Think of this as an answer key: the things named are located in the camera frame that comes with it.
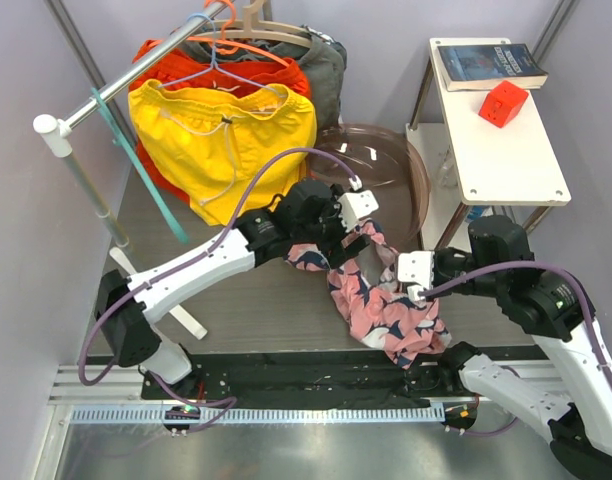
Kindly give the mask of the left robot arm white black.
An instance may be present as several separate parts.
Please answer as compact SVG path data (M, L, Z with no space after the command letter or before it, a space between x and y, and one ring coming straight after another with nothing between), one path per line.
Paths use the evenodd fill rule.
M244 212L209 241L158 267L104 274L95 328L111 348L112 365L140 366L176 398L191 397L199 385L197 369L181 345L157 332L156 323L207 288L286 257L295 245L311 244L328 267L342 266L366 247L365 236L351 234L378 209L369 190L346 192L314 179L293 185L274 203Z

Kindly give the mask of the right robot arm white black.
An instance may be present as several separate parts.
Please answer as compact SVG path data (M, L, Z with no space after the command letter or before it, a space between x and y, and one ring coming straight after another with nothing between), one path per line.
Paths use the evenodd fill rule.
M541 436L576 477L612 479L612 360L584 288L566 270L536 261L525 230L505 216L473 221L468 235L470 251L434 252L424 297L494 299L551 361L569 397L538 389L466 342L442 355L439 386L499 404Z

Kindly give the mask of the teal plastic hanger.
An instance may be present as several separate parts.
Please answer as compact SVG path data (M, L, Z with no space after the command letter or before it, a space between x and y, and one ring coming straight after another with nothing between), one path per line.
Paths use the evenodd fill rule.
M189 236L187 235L187 233L185 232L184 228L179 223L179 221L176 219L174 214L169 209L165 200L161 196L158 188L156 187L156 185L150 178L149 174L147 173L145 167L142 165L142 163L138 159L135 149L131 146L128 138L122 132L119 124L115 120L115 117L111 113L110 108L107 106L106 102L101 98L100 92L95 88L91 89L91 99L94 101L95 105L98 107L100 116L103 118L103 120L105 121L109 129L111 130L114 136L113 143L116 146L120 147L126 154L130 163L132 164L138 176L140 177L143 185L146 187L147 191L149 192L152 200L155 202L167 226L169 227L169 229L175 235L175 237L177 238L179 242L183 244L187 244L189 242Z

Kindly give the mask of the pink whale print shorts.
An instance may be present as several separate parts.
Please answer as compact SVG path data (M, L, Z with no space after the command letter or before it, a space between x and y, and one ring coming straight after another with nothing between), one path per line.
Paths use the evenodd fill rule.
M377 257L377 278L371 280L358 258L332 268L314 244L291 248L286 263L303 271L324 272L330 296L349 328L364 346L383 351L398 367L407 369L420 354L440 354L452 337L440 318L439 302L414 302L401 290L396 278L399 252L388 245L381 226L363 221L349 235L365 236L366 253Z

